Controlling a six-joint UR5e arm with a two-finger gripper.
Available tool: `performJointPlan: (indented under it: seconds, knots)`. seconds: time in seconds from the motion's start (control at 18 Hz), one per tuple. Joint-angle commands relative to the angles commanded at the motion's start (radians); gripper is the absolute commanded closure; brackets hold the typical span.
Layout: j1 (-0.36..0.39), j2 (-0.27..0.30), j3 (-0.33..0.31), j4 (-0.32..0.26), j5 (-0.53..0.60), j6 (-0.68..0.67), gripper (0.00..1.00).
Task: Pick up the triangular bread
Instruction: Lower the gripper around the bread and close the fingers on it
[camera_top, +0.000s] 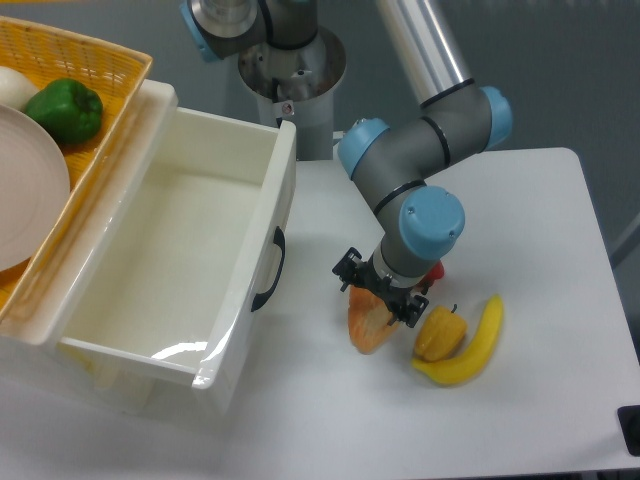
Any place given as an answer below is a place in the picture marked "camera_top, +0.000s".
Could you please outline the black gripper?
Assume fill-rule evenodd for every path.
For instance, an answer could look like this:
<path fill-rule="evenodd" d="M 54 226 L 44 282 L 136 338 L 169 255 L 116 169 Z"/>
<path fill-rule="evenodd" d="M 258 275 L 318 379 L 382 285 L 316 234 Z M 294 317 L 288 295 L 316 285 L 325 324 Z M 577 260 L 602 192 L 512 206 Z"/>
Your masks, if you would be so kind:
<path fill-rule="evenodd" d="M 332 273 L 342 283 L 341 292 L 352 286 L 369 290 L 380 298 L 392 313 L 389 325 L 400 322 L 414 328 L 429 305 L 429 288 L 422 288 L 422 279 L 395 273 L 384 261 L 380 248 L 368 260 L 363 260 L 354 247 L 349 248 Z"/>

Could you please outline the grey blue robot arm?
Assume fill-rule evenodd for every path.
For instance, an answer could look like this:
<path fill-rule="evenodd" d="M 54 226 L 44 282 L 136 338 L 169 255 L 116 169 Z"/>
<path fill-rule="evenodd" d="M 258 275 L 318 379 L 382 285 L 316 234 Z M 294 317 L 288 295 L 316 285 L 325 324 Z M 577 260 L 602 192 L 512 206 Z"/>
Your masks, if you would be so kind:
<path fill-rule="evenodd" d="M 333 137 L 333 95 L 344 77 L 341 41 L 318 22 L 314 1 L 185 1 L 180 11 L 208 61 L 237 60 L 261 122 L 296 128 L 302 160 L 336 153 L 384 235 L 363 259 L 350 249 L 334 267 L 344 287 L 381 299 L 393 322 L 414 326 L 427 307 L 423 277 L 459 238 L 458 199 L 426 179 L 504 141 L 513 116 L 493 87 L 469 73 L 438 6 L 431 1 L 377 5 L 420 107 L 399 128 L 372 118 Z"/>

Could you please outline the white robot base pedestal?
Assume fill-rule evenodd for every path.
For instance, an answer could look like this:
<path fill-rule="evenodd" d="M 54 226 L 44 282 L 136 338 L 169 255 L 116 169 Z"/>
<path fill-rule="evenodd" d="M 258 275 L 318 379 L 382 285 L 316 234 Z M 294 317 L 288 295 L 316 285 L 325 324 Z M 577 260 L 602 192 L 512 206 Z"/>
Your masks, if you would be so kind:
<path fill-rule="evenodd" d="M 267 43 L 239 54 L 239 74 L 256 99 L 260 122 L 296 126 L 300 161 L 333 157 L 334 93 L 346 71 L 339 38 L 321 27 L 301 49 L 282 50 Z"/>

